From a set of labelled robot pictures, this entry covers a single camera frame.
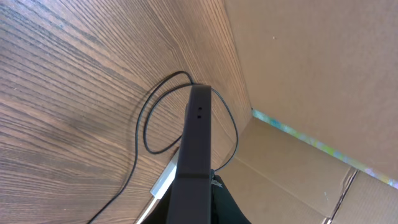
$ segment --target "wooden surface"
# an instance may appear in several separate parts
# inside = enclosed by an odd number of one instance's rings
[[[240,131],[251,117],[222,1],[6,0],[0,18],[0,223],[87,222],[132,166],[143,97],[172,72],[216,88]],[[188,91],[155,112],[153,149],[182,132]],[[216,168],[235,139],[213,99]],[[96,223],[133,223],[174,151],[140,142],[131,183]]]
[[[398,1],[226,10],[254,109],[398,180]]]

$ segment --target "black cord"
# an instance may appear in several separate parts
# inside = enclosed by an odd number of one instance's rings
[[[173,78],[173,77],[175,77],[175,76],[177,76],[177,75],[179,75],[179,74],[184,74],[184,75],[186,75],[187,78],[190,80],[190,83],[186,83],[186,84],[182,84],[182,85],[173,87],[173,88],[167,90],[165,93],[163,93],[160,97],[158,97],[158,99],[156,99],[155,103],[154,103],[154,104],[152,105],[152,107],[150,108],[149,113],[148,113],[148,116],[147,116],[147,118],[146,118],[146,120],[145,120],[143,138],[144,138],[144,145],[145,145],[145,148],[146,148],[146,150],[147,150],[149,153],[151,153],[151,154],[160,154],[160,153],[163,153],[163,152],[169,150],[171,147],[173,147],[173,146],[181,139],[182,136],[178,137],[172,144],[168,145],[166,148],[164,148],[164,149],[162,149],[162,150],[160,150],[160,151],[152,151],[151,149],[149,149],[148,142],[147,142],[147,128],[148,128],[149,119],[150,119],[150,117],[152,116],[152,114],[153,114],[154,110],[156,109],[157,105],[158,105],[158,104],[160,103],[160,101],[162,101],[162,99],[164,99],[167,95],[169,95],[170,93],[173,93],[173,92],[175,92],[175,91],[177,91],[177,90],[179,90],[179,89],[181,89],[181,88],[184,88],[184,87],[193,86],[193,85],[202,85],[202,84],[199,84],[199,83],[195,83],[195,82],[193,81],[191,75],[190,75],[189,73],[187,73],[187,72],[184,72],[184,71],[175,72],[175,73],[173,73],[173,74],[167,76],[166,78],[164,78],[164,79],[158,84],[158,86],[154,89],[154,91],[148,96],[148,99],[145,101],[144,105],[142,106],[141,111],[140,111],[140,113],[139,113],[139,115],[138,115],[138,118],[137,118],[137,123],[136,123],[136,134],[135,134],[135,140],[136,140],[136,142],[135,142],[135,152],[136,152],[136,154],[135,154],[135,156],[134,156],[134,163],[133,163],[133,165],[132,165],[132,169],[131,169],[131,171],[130,171],[130,174],[129,174],[127,180],[125,181],[124,185],[122,186],[122,188],[119,190],[119,192],[118,192],[115,196],[113,196],[113,198],[112,198],[110,201],[108,201],[107,204],[106,204],[103,208],[101,208],[101,210],[98,211],[98,212],[93,216],[93,218],[91,218],[91,219],[87,222],[87,224],[92,223],[92,222],[93,222],[93,221],[94,221],[94,220],[95,220],[95,219],[96,219],[96,218],[97,218],[97,217],[98,217],[98,216],[99,216],[99,215],[100,215],[100,214],[101,214],[113,201],[115,201],[115,200],[124,192],[124,190],[126,189],[127,185],[129,184],[129,182],[130,182],[130,180],[131,180],[131,177],[132,177],[132,175],[133,175],[133,173],[134,173],[134,171],[135,171],[135,169],[136,169],[136,166],[137,166],[137,160],[138,160],[138,130],[139,130],[139,123],[141,122],[142,115],[144,114],[144,111],[145,111],[145,109],[146,109],[148,103],[150,102],[150,100],[152,99],[152,97],[155,95],[155,93],[156,93],[167,81],[169,81],[171,78]],[[232,123],[233,123],[233,125],[234,125],[235,134],[236,134],[235,150],[234,150],[232,156],[228,159],[228,161],[227,161],[224,165],[222,165],[220,168],[218,168],[218,169],[215,170],[215,172],[217,172],[217,171],[223,169],[225,166],[227,166],[227,165],[229,164],[229,162],[232,160],[232,158],[235,156],[236,152],[238,151],[238,144],[239,144],[239,139],[238,139],[238,137],[239,137],[239,135],[238,135],[238,128],[236,127],[235,120],[234,120],[234,118],[233,118],[233,116],[232,116],[232,113],[231,113],[231,111],[229,110],[228,105],[226,104],[225,100],[224,100],[223,97],[220,95],[220,93],[218,93],[215,89],[212,88],[211,90],[213,90],[213,92],[216,93],[216,95],[220,98],[220,100],[223,102],[225,108],[227,109],[228,114],[229,114],[229,116],[231,117],[231,121],[232,121]]]

